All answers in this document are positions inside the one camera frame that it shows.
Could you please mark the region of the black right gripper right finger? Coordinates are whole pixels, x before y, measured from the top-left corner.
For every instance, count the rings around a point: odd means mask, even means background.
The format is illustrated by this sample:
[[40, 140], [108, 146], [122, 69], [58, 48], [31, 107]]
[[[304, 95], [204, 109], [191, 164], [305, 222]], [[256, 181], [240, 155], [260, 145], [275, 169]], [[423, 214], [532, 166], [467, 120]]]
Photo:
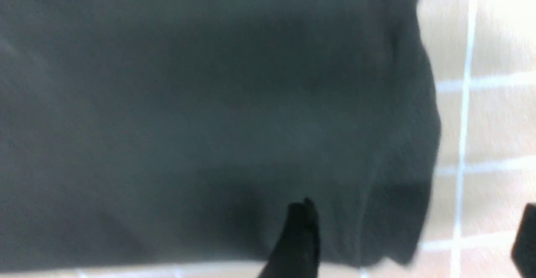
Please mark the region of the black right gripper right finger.
[[536, 276], [536, 205], [526, 204], [515, 241], [511, 259], [522, 278]]

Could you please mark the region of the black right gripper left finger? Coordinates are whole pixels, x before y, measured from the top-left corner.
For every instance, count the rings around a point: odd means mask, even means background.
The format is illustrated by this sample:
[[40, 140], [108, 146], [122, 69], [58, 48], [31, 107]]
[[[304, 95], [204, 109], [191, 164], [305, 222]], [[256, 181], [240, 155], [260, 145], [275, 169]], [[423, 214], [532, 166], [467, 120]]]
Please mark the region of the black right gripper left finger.
[[316, 278], [320, 266], [320, 225], [310, 198], [290, 203], [283, 229], [259, 278]]

